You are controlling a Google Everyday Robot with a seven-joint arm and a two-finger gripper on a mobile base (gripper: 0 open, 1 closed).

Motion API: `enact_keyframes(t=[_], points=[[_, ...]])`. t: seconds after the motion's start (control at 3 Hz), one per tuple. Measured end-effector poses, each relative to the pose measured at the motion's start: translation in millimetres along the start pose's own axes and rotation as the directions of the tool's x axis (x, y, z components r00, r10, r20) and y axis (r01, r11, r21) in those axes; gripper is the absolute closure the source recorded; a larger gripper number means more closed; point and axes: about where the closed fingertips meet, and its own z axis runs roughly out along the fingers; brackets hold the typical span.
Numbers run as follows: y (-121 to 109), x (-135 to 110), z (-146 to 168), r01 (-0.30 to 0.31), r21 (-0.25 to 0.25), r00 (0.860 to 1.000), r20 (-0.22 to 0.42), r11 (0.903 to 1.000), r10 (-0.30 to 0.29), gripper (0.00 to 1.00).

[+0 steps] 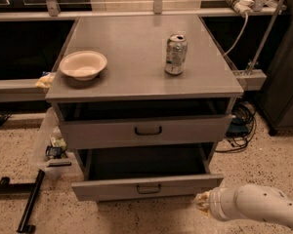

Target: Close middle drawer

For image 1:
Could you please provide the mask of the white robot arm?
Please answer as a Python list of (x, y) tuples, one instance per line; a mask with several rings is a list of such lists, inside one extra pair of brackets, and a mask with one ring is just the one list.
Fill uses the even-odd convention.
[(254, 183), (236, 188), (215, 187), (194, 202), (202, 213), (219, 221), (251, 219), (293, 230), (293, 200), (274, 187)]

